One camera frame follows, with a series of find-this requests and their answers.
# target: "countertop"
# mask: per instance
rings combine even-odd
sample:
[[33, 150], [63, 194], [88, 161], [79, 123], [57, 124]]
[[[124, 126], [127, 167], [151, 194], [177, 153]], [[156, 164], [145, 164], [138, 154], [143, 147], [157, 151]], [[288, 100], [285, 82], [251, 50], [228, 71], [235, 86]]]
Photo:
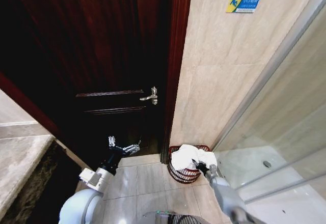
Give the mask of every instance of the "countertop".
[[53, 139], [52, 135], [0, 139], [0, 220]]

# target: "door lever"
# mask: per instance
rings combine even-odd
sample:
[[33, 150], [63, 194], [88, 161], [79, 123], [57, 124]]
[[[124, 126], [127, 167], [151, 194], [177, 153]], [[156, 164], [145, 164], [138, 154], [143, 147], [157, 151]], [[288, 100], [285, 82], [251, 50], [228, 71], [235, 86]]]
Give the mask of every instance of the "door lever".
[[146, 101], [146, 100], [152, 99], [152, 104], [156, 105], [157, 102], [158, 102], [157, 89], [156, 89], [156, 87], [152, 87], [151, 90], [152, 90], [152, 95], [150, 95], [148, 97], [140, 98], [139, 100], [140, 101]]

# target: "glass shower door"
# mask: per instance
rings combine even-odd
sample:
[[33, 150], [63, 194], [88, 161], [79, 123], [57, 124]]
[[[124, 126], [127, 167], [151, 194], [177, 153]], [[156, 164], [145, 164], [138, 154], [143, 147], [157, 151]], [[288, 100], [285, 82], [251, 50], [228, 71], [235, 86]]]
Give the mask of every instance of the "glass shower door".
[[257, 217], [326, 223], [325, 7], [214, 152]]

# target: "wooden door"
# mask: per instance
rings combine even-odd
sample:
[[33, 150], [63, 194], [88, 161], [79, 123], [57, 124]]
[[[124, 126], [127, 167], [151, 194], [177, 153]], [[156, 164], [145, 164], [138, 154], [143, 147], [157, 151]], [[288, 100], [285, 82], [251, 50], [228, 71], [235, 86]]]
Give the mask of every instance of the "wooden door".
[[[3, 73], [89, 165], [107, 137], [159, 153], [163, 137], [169, 0], [4, 0]], [[140, 101], [158, 90], [158, 104]]]

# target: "white towel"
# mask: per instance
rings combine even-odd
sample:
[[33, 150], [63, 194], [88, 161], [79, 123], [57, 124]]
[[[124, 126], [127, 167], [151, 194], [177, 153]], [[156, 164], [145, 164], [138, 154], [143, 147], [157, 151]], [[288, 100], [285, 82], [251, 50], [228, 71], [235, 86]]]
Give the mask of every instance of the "white towel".
[[196, 162], [202, 161], [209, 168], [211, 164], [217, 165], [218, 162], [213, 152], [205, 152], [202, 149], [197, 149], [195, 146], [183, 144], [178, 151], [171, 154], [171, 164], [177, 171], [185, 168], [196, 169], [193, 159]]

